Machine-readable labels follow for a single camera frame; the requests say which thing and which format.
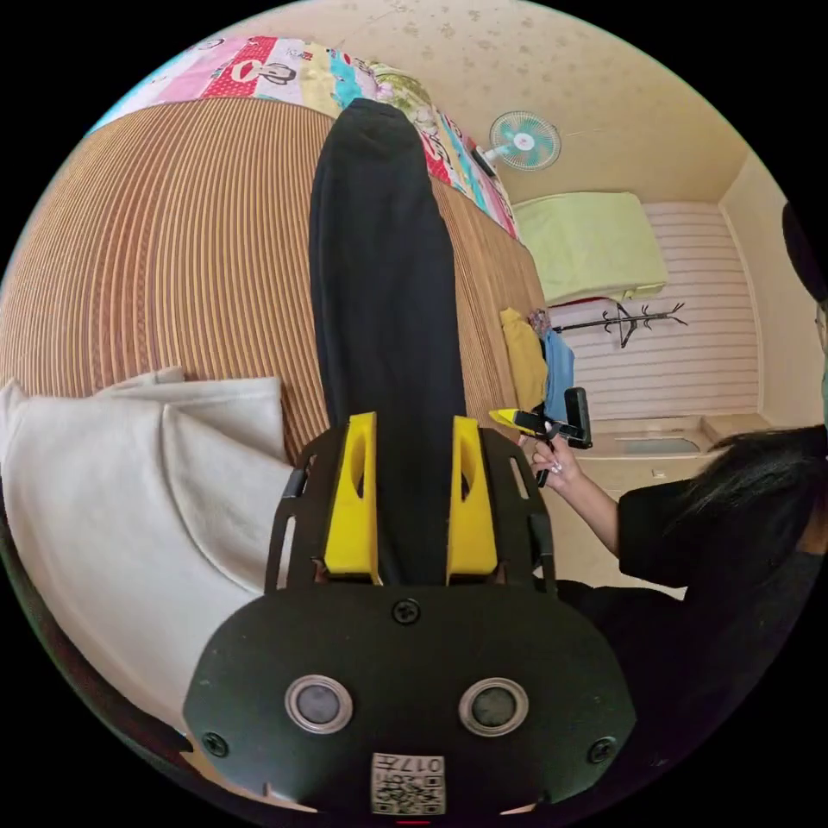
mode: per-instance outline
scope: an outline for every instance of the black hair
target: black hair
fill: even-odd
[[[722,450],[687,488],[674,528],[699,518],[738,517],[798,527],[828,508],[828,433],[824,425],[727,437]]]

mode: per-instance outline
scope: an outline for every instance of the yellow clothing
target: yellow clothing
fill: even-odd
[[[540,340],[532,326],[513,308],[500,312],[500,323],[509,351],[517,407],[531,411],[546,399],[549,370],[541,352]]]

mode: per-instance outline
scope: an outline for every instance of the hand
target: hand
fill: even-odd
[[[531,465],[534,474],[543,469],[549,470],[546,485],[556,492],[571,486],[583,474],[569,443],[560,434],[552,438],[550,445],[540,440],[536,442]]]

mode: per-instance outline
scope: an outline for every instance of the striped bed mat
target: striped bed mat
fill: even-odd
[[[258,99],[162,104],[88,135],[32,215],[3,281],[0,380],[93,394],[182,366],[278,376],[291,458],[328,427],[308,221],[331,118]],[[516,405],[499,312],[543,304],[529,251],[432,179],[455,249],[468,414]]]

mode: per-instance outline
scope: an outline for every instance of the black pants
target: black pants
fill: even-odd
[[[330,130],[310,288],[331,425],[377,412],[380,561],[443,583],[453,417],[466,413],[454,251],[422,142],[391,106],[358,98]]]

